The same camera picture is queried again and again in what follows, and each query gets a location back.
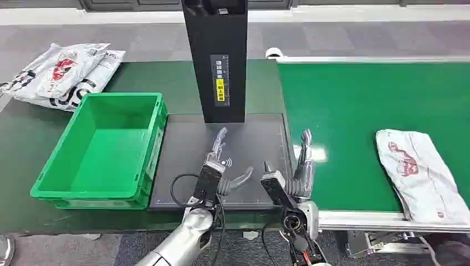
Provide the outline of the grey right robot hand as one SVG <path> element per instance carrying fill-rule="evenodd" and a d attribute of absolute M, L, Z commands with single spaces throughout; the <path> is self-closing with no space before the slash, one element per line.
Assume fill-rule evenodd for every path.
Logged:
<path fill-rule="evenodd" d="M 281 191 L 299 202 L 310 200 L 313 190 L 314 160 L 311 150 L 312 135 L 309 129 L 302 131 L 301 140 L 298 163 L 292 178 L 284 178 L 278 170 L 271 168 L 268 161 L 264 162 L 265 174 L 260 182 L 276 205 L 280 205 Z"/>

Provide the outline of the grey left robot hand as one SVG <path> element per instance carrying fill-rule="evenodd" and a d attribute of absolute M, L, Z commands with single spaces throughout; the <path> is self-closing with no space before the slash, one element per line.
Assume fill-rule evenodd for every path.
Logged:
<path fill-rule="evenodd" d="M 220 196 L 228 196 L 231 192 L 242 187 L 251 177 L 254 171 L 252 166 L 248 167 L 245 173 L 239 175 L 237 178 L 229 180 L 223 176 L 226 166 L 221 164 L 221 153 L 222 149 L 226 145 L 223 142 L 227 133 L 227 128 L 223 127 L 219 130 L 217 137 L 213 143 L 212 151 L 210 151 L 205 159 L 203 166 L 208 166 L 212 172 L 214 172 L 218 179 L 217 194 Z"/>

